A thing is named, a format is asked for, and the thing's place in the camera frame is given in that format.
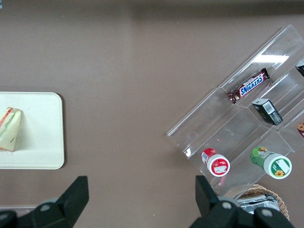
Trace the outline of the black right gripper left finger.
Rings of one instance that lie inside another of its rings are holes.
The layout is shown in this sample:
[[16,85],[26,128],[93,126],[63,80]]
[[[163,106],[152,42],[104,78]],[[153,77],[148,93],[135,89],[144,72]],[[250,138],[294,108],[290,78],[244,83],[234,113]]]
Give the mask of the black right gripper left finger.
[[72,228],[89,200],[88,178],[79,176],[55,201],[40,204],[31,211],[27,228]]

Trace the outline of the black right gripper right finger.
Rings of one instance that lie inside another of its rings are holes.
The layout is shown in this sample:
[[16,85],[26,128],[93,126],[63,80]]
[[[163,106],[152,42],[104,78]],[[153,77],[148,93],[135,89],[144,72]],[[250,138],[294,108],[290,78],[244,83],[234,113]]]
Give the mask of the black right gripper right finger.
[[254,228],[254,217],[235,203],[219,200],[205,176],[196,176],[195,199],[201,217],[192,228]]

